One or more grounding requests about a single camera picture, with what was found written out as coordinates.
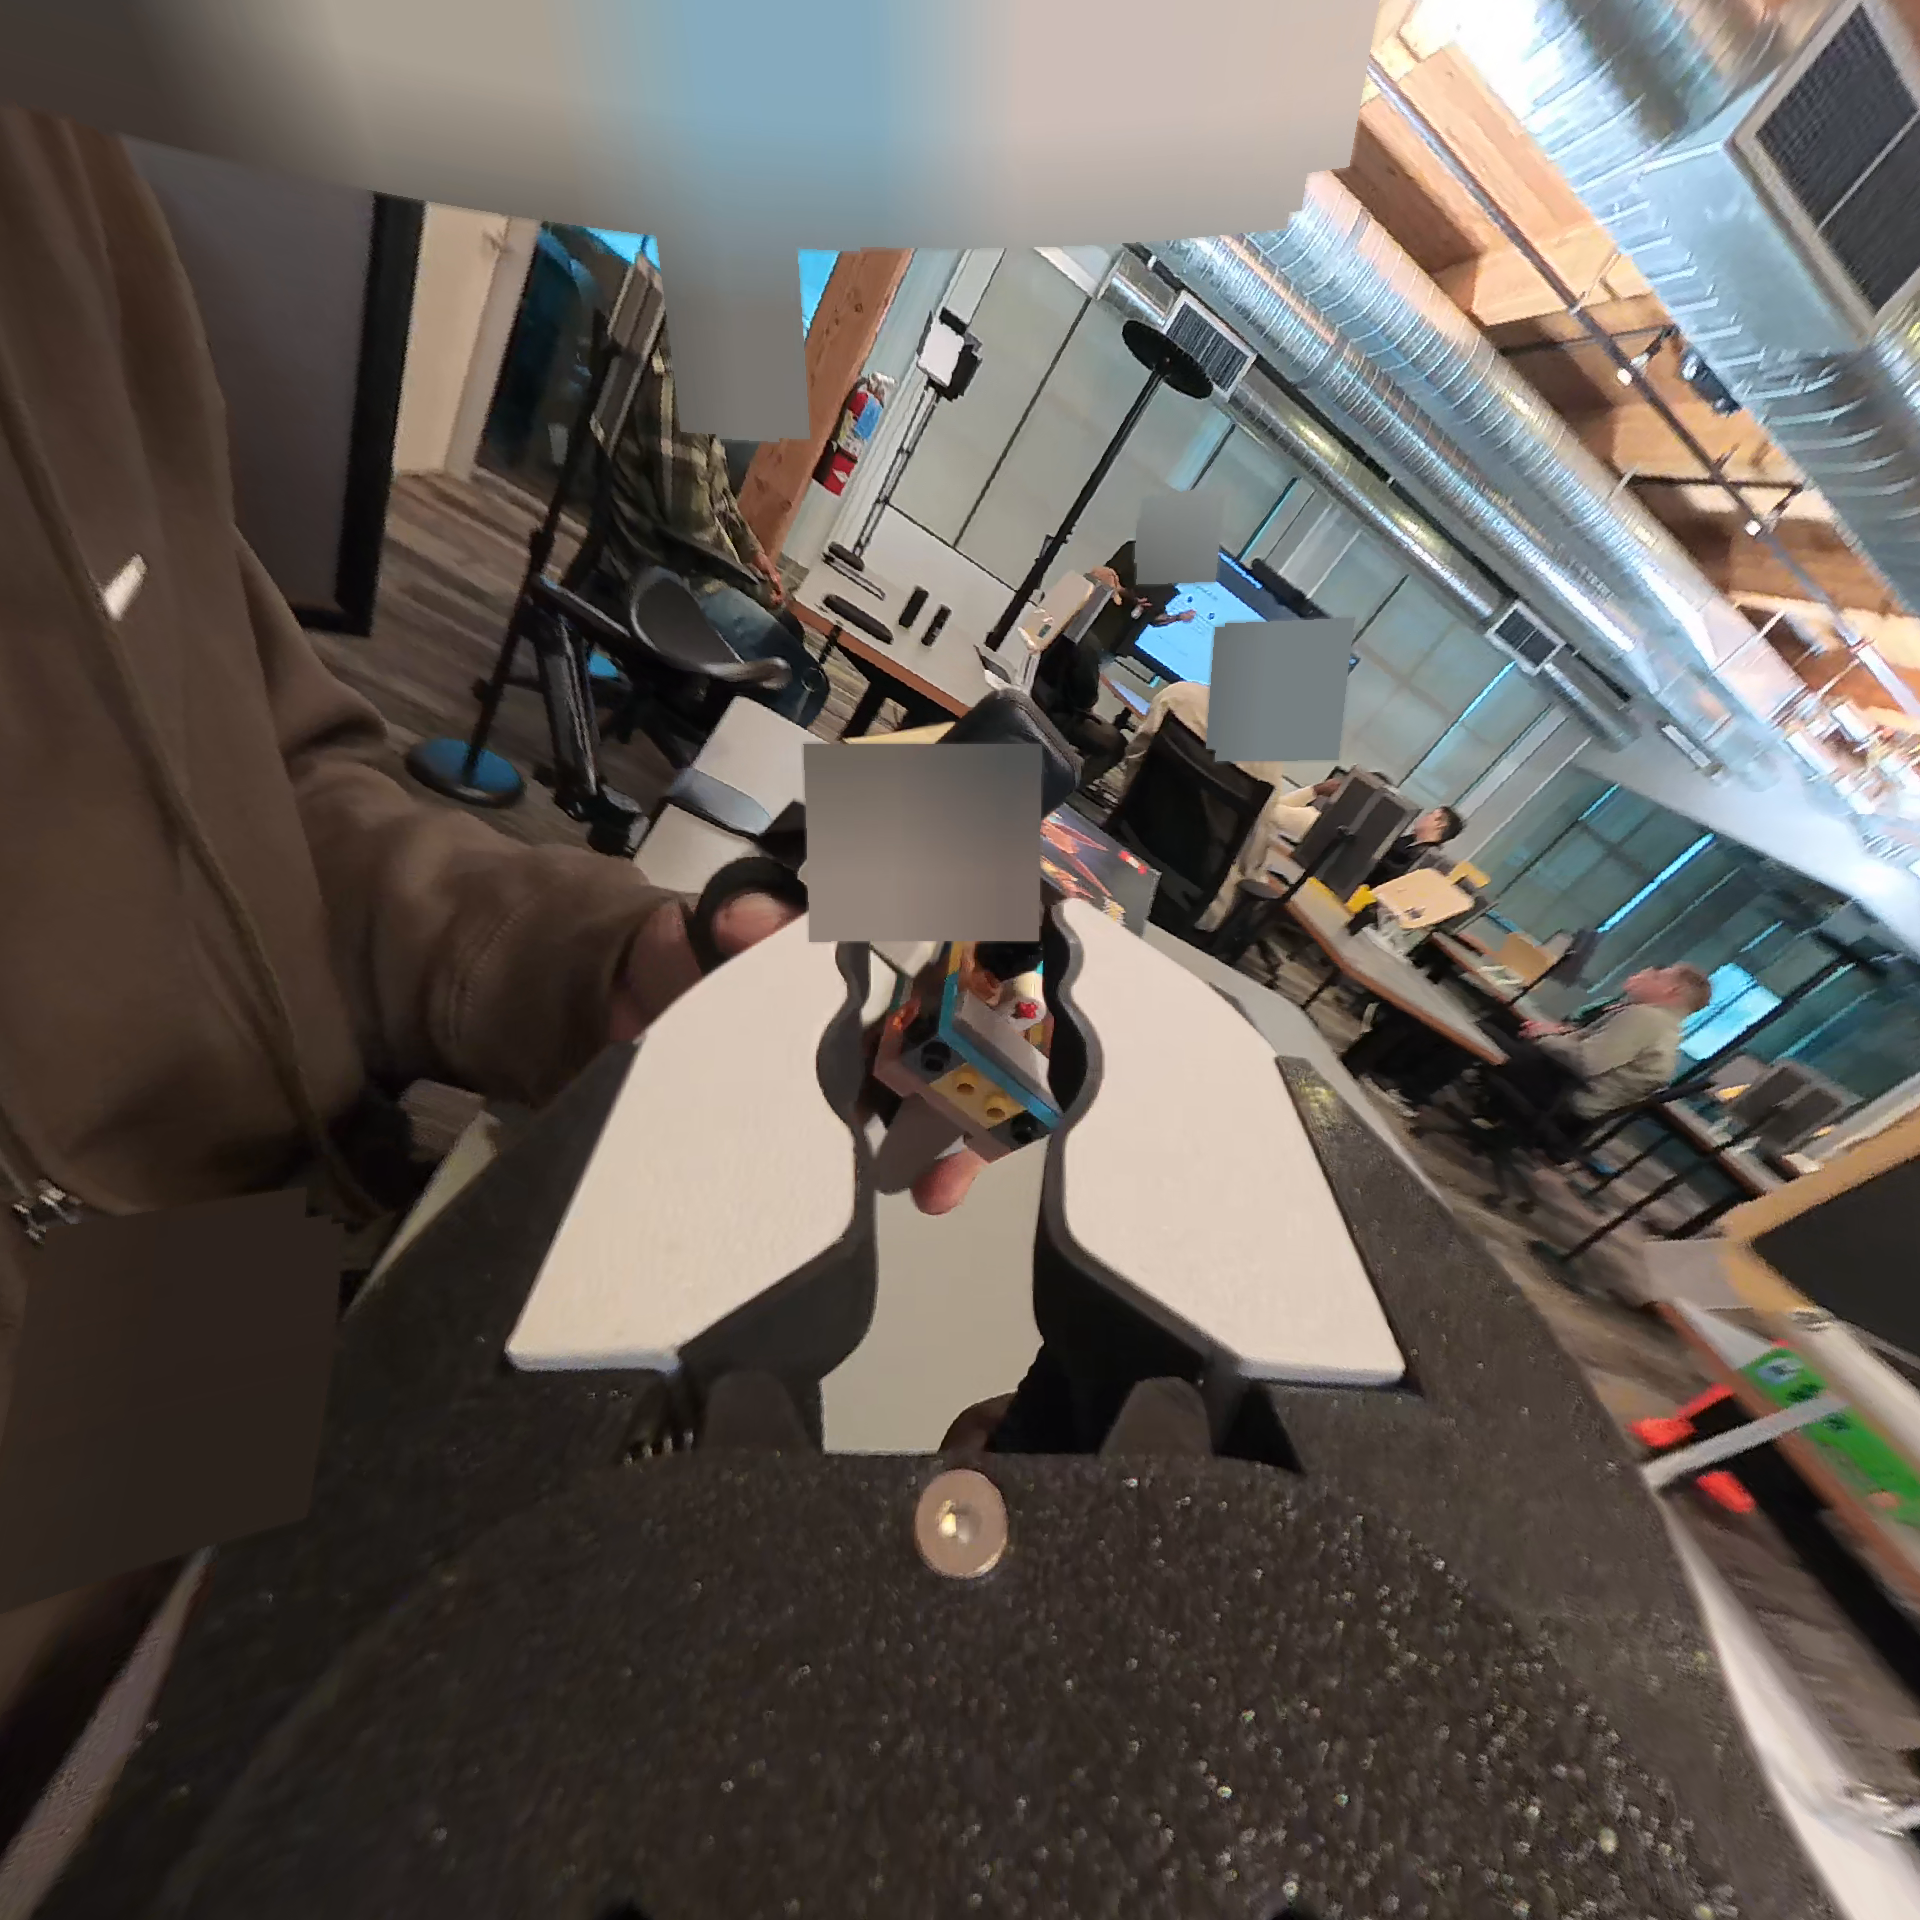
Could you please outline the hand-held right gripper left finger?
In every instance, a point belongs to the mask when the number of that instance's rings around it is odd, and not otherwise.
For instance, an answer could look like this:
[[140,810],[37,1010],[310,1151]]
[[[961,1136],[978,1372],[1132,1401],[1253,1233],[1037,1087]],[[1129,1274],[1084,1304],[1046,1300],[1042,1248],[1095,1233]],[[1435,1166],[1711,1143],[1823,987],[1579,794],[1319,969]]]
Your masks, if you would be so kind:
[[877,1295],[869,960],[770,937],[642,1035],[507,1339],[521,1372],[829,1377]]

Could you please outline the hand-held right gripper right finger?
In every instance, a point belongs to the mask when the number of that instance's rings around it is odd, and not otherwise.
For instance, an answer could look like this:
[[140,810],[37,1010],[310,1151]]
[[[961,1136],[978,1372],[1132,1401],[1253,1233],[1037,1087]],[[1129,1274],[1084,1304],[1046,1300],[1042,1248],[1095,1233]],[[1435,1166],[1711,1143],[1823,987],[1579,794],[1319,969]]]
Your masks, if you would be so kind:
[[1051,934],[1062,1120],[1036,1236],[1042,1342],[1116,1377],[1402,1386],[1402,1344],[1260,1024],[1085,902],[1061,904]]

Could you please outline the colourful toy brick model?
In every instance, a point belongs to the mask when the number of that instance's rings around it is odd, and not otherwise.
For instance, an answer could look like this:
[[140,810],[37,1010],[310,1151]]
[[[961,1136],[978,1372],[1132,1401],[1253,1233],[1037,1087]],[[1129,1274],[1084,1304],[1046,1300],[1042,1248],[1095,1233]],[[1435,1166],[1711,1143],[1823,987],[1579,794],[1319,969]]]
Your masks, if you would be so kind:
[[1054,1023],[1037,943],[876,947],[897,986],[873,1080],[918,1103],[982,1161],[1061,1126],[1049,1083]]

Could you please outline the grey desk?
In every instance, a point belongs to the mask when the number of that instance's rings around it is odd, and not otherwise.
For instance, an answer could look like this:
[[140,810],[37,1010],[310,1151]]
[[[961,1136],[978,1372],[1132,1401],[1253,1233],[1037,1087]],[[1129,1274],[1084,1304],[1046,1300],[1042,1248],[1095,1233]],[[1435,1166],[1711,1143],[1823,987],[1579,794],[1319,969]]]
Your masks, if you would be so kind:
[[[79,915],[99,907],[116,930],[132,924],[107,902],[110,857],[129,850],[114,835],[155,828],[159,816],[129,745],[85,753],[54,745],[52,723],[22,724],[18,753],[4,755],[6,846],[52,867],[54,852],[78,865],[59,881],[31,888],[31,904]],[[1618,1344],[1615,1329],[1579,1306],[1564,1310],[1541,1295],[1486,1241],[1422,1172],[1403,1169],[1441,1209],[1455,1240],[1495,1275],[1495,1292],[1515,1306],[1511,1321],[1545,1339],[1578,1386],[1575,1407],[1593,1412],[1621,1447],[1621,1420],[1643,1410],[1637,1377],[1596,1375],[1586,1361],[1628,1361],[1643,1351]],[[1017,1163],[995,1172],[981,1218],[909,1223],[902,1199],[879,1203],[877,1329],[826,1388],[826,1433],[854,1451],[907,1451],[930,1444],[970,1401],[1012,1388],[1033,1361],[1039,1337],[1029,1306],[1029,1281],[1017,1275],[1030,1255],[1039,1215],[1039,1172]],[[1915,1863],[1893,1865],[1895,1838],[1867,1835],[1866,1812],[1839,1806],[1837,1775],[1817,1750],[1829,1737],[1817,1720],[1797,1721],[1804,1704],[1783,1697],[1769,1732],[1783,1756],[1766,1756],[1769,1785],[1809,1793],[1806,1804],[1783,1801],[1797,1838],[1814,1838],[1814,1865],[1839,1873],[1837,1915],[1915,1915]],[[79,1817],[102,1799],[113,1769],[132,1746],[132,1732],[101,1721],[85,1735],[58,1735],[52,1760],[4,1760],[4,1788],[31,1791],[26,1810],[4,1812],[4,1915],[26,1915],[37,1895],[30,1880],[78,1844]]]

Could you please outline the person's left hand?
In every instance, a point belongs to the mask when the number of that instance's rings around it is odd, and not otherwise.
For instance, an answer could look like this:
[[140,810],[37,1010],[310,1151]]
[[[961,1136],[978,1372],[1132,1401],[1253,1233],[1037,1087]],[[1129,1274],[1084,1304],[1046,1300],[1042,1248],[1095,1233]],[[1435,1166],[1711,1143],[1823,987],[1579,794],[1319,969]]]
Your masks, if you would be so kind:
[[[747,891],[734,881],[721,895],[707,922],[707,948],[729,960],[778,935],[799,920],[802,907],[780,897]],[[607,1042],[636,1042],[661,1014],[690,992],[707,975],[693,934],[702,924],[702,907],[686,897],[670,897],[630,937],[615,975],[607,1002]],[[956,1212],[975,1185],[985,1161],[966,1146],[941,1151],[914,1177],[909,1194],[926,1217]]]

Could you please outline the black toy set box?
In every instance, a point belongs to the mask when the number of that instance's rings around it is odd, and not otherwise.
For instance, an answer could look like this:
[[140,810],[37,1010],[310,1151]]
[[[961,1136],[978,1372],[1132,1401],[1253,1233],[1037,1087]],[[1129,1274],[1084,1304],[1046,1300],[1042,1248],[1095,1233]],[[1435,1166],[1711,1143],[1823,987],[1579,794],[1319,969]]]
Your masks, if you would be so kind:
[[1039,828],[1039,888],[1046,907],[1084,902],[1139,935],[1161,874],[1071,808],[1059,808]]

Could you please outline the black office chair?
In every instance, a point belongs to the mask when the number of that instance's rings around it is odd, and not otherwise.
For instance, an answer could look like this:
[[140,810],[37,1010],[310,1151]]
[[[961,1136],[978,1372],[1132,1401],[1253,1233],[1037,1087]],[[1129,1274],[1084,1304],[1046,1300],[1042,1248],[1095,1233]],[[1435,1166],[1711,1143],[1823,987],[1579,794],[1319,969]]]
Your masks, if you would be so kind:
[[1159,874],[1148,910],[1155,927],[1183,940],[1201,934],[1273,791],[1213,759],[1180,719],[1161,721],[1103,822],[1111,840]]

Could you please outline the red fire extinguisher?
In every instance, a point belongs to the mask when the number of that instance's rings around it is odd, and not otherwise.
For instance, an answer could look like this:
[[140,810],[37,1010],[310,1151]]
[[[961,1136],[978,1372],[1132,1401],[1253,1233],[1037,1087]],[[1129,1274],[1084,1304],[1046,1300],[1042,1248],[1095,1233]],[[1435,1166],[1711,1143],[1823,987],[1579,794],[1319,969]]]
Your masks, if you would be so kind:
[[885,408],[897,379],[885,372],[863,372],[847,391],[836,424],[812,472],[812,482],[829,496],[841,496],[879,428]]

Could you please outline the black stool chair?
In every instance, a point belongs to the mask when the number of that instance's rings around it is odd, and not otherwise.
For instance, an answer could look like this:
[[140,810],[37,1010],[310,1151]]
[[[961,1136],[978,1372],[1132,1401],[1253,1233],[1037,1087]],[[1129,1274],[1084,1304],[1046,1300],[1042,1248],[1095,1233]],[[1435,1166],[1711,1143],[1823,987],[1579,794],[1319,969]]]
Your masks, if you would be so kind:
[[650,568],[630,584],[623,614],[647,649],[707,690],[756,703],[799,730],[828,704],[828,674],[799,622],[729,584],[689,584]]

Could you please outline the grey monitor on stand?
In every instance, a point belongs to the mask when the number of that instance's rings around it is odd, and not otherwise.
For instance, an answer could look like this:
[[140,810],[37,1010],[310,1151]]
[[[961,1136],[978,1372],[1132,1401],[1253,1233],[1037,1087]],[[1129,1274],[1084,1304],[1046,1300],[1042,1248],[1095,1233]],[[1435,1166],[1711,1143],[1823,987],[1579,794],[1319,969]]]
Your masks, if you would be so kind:
[[1414,824],[1419,810],[1380,775],[1349,772],[1331,801],[1316,810],[1314,826],[1293,850],[1306,879],[1321,882],[1340,902],[1372,882],[1382,857]]

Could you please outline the black floor lamp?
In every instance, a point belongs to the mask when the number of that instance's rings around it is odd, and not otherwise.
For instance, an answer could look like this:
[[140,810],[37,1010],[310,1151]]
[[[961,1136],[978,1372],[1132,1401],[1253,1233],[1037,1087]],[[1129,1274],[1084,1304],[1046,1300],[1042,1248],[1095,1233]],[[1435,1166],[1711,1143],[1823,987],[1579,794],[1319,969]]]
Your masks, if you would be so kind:
[[1151,400],[1161,393],[1161,388],[1170,386],[1175,393],[1187,396],[1191,400],[1207,400],[1211,399],[1211,379],[1210,372],[1189,354],[1187,347],[1180,347],[1170,336],[1151,327],[1142,320],[1127,320],[1122,324],[1122,343],[1127,353],[1139,362],[1145,371],[1145,383],[1129,406],[1127,414],[1121,419],[1116,430],[1111,432],[1103,450],[1100,450],[1089,479],[1079,487],[1071,505],[1066,511],[1061,523],[1054,534],[1042,542],[1036,560],[1022,576],[1022,584],[1012,590],[1006,609],[998,614],[995,625],[989,627],[982,648],[989,656],[997,656],[1001,646],[1009,641],[1010,631],[1019,622],[1019,616],[1033,602],[1036,592],[1044,585],[1049,568],[1061,558],[1076,523],[1089,513],[1093,496],[1100,492],[1103,481],[1108,479],[1111,468],[1116,467],[1121,452],[1125,450],[1127,441],[1134,438],[1141,419],[1150,410]]

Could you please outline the black framed panel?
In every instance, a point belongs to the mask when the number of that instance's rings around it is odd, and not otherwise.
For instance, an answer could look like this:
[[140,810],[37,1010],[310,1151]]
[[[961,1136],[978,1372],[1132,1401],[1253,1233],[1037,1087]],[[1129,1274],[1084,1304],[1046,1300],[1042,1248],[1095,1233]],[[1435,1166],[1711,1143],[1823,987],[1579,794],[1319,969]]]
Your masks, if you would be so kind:
[[309,630],[365,639],[426,209],[129,140],[198,303],[242,538]]

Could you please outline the wall display screen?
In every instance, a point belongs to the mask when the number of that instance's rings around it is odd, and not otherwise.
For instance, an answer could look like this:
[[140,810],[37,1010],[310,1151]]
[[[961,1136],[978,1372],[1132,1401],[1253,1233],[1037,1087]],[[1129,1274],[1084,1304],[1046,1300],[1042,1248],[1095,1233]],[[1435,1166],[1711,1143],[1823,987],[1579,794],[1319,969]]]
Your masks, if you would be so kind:
[[1142,592],[1151,614],[1134,625],[1125,654],[1155,684],[1211,684],[1220,630],[1329,616],[1273,568],[1243,564],[1227,551],[1219,551],[1213,571],[1194,584],[1151,585]]

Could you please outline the silver ventilation duct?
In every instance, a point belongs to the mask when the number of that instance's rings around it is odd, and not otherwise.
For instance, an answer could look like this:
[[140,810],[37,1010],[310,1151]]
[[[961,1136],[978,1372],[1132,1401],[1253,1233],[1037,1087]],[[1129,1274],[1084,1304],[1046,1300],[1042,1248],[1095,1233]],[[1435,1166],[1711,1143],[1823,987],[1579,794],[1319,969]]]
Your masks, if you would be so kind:
[[1836,6],[1487,6],[1481,76],[1753,411],[1850,385],[1915,425],[1915,286],[1860,320],[1812,270],[1749,160],[1742,121]]
[[1855,808],[1790,745],[1785,660],[1337,180],[1283,228],[1145,247],[1722,769],[1734,826],[1781,838],[1884,922],[1915,922],[1915,824]]

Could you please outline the large duct vent grille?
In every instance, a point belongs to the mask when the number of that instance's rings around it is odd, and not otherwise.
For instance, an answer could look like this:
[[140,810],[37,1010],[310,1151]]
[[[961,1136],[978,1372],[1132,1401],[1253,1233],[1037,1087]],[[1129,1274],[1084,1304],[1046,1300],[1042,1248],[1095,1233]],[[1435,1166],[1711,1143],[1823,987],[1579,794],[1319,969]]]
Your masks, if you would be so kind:
[[1734,145],[1812,270],[1860,320],[1917,275],[1915,50],[1891,6],[1836,6],[1762,90]]

